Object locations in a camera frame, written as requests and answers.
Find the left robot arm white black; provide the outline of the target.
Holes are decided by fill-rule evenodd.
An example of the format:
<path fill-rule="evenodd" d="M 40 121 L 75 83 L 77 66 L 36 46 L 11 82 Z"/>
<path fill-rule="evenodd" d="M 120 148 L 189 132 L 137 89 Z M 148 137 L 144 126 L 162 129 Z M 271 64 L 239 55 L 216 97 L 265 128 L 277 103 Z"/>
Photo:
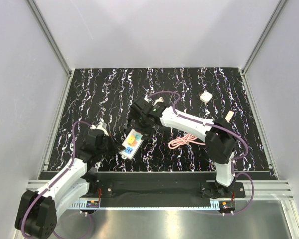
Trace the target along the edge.
<path fill-rule="evenodd" d="M 46 239 L 54 231 L 58 218 L 77 198 L 93 197 L 98 185 L 89 170 L 103 157 L 113 157 L 125 147 L 104 128 L 90 128 L 86 140 L 73 147 L 73 158 L 48 183 L 26 190 L 15 219 L 15 228 L 26 239 Z"/>

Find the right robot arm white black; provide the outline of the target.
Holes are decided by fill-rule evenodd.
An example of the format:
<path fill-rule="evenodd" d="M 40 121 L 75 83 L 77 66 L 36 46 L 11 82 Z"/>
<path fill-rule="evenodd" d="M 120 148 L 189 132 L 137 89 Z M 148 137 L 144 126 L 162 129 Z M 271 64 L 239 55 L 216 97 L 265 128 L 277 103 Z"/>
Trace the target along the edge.
<path fill-rule="evenodd" d="M 170 127 L 197 137 L 215 163 L 218 195 L 225 198 L 234 192 L 232 159 L 236 139 L 226 120 L 214 122 L 195 117 L 165 103 L 133 103 L 127 114 L 127 125 L 148 139 L 152 138 L 155 126 Z"/>

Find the white square plug adapter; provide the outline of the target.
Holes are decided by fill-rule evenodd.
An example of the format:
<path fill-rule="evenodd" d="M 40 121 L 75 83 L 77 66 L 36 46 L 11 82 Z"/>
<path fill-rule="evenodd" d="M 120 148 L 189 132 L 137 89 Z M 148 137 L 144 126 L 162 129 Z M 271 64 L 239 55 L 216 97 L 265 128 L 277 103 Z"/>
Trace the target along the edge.
<path fill-rule="evenodd" d="M 210 92 L 205 91 L 200 95 L 200 100 L 207 104 L 212 99 L 212 97 L 213 95 Z"/>

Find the white power strip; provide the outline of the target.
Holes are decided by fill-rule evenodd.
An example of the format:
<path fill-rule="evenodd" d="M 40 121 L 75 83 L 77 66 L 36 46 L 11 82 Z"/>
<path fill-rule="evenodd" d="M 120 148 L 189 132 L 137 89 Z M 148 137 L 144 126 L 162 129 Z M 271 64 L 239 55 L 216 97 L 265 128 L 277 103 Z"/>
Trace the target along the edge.
<path fill-rule="evenodd" d="M 119 152 L 122 159 L 132 160 L 133 157 L 136 155 L 137 151 L 140 149 L 142 145 L 142 134 L 136 132 L 132 129 L 126 139 L 123 141 L 122 146 L 125 148 L 123 151 Z"/>

